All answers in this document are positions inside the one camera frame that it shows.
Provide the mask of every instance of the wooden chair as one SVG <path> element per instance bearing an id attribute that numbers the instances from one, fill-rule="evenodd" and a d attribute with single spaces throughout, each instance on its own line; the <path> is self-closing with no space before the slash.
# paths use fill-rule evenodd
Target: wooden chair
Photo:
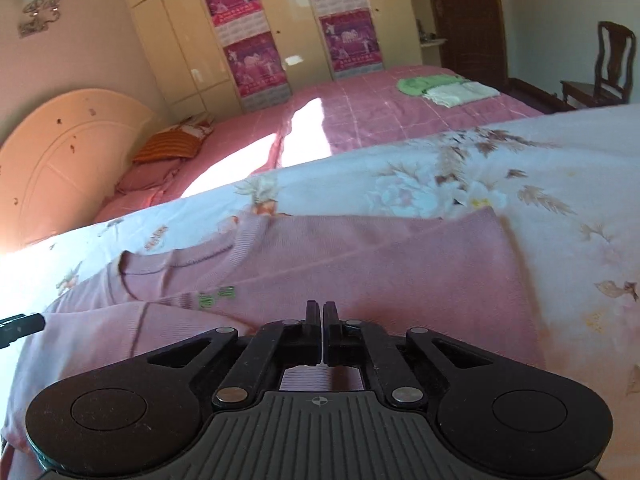
<path id="1" fill-rule="evenodd" d="M 609 33 L 609 62 L 607 63 L 607 76 L 604 77 L 604 30 Z M 601 106 L 613 106 L 628 104 L 631 91 L 634 87 L 634 61 L 636 59 L 636 35 L 623 25 L 613 22 L 600 22 L 598 24 L 598 40 L 600 42 L 600 53 L 596 61 L 596 82 L 595 84 L 578 83 L 575 81 L 562 81 L 562 98 L 567 102 L 569 97 L 588 106 L 597 108 Z M 626 55 L 626 77 L 625 85 L 620 86 L 620 76 L 622 75 L 623 57 L 628 41 L 631 48 Z M 603 88 L 605 84 L 620 93 L 620 96 Z"/>

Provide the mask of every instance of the wall sconce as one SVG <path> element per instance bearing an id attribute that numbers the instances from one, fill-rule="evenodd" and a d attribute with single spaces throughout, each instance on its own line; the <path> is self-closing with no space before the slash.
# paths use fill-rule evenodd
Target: wall sconce
<path id="1" fill-rule="evenodd" d="M 58 10 L 60 0 L 22 0 L 22 2 L 24 4 L 22 12 L 28 14 L 30 20 L 18 25 L 21 38 L 43 32 L 49 28 L 49 23 L 60 19 L 60 11 Z M 42 16 L 41 13 L 45 11 L 47 16 Z"/>

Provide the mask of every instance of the brown wooden door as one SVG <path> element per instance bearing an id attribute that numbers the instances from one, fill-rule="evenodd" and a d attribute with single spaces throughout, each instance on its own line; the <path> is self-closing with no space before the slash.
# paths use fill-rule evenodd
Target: brown wooden door
<path id="1" fill-rule="evenodd" d="M 500 0 L 432 0 L 445 68 L 494 88 L 507 83 Z"/>

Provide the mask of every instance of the ribbed gray panel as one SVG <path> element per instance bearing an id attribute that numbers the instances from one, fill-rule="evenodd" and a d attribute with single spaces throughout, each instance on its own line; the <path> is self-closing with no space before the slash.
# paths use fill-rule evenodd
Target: ribbed gray panel
<path id="1" fill-rule="evenodd" d="M 451 455 L 422 416 L 387 409 L 372 392 L 267 392 L 254 408 L 215 416 L 188 452 L 159 470 L 135 478 L 495 480 L 497 477 L 476 471 Z M 63 479 L 66 477 L 53 472 L 42 477 L 42 480 Z"/>

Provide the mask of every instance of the pink sweater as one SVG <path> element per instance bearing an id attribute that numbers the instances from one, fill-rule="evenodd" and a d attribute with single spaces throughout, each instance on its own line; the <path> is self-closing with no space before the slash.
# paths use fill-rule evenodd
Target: pink sweater
<path id="1" fill-rule="evenodd" d="M 230 286 L 234 297 L 220 294 Z M 306 300 L 335 301 L 342 319 L 391 333 L 427 326 L 542 364 L 516 259 L 491 209 L 455 222 L 247 216 L 194 248 L 123 253 L 53 303 L 46 329 L 25 342 L 2 435 L 28 451 L 26 407 L 64 377 L 217 326 L 243 334 L 301 319 Z"/>

